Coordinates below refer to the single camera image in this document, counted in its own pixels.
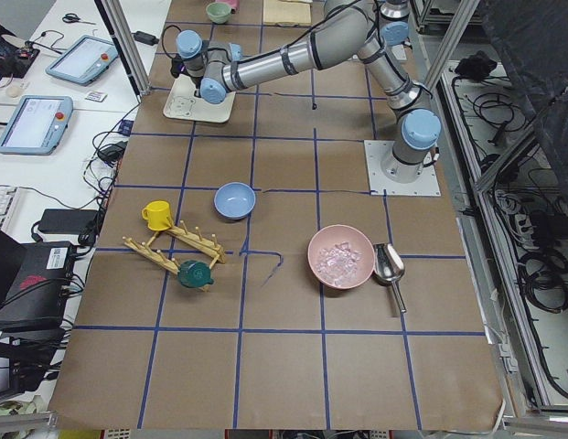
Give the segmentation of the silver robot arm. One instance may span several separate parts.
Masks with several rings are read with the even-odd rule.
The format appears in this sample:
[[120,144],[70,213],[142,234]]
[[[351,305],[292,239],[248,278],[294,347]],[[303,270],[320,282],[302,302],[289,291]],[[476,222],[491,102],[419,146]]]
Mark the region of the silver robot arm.
[[408,0],[380,2],[380,32],[387,46],[401,45],[409,36]]
[[382,172],[400,183],[413,182],[429,164],[425,158],[442,130],[427,108],[429,91],[413,80],[388,47],[381,31],[378,1],[327,1],[324,18],[296,40],[277,49],[245,57],[239,46],[202,38],[193,30],[177,36],[171,59],[174,78],[189,77],[209,104],[228,93],[306,70],[327,70],[357,57],[383,89],[396,116],[398,134],[380,161]]

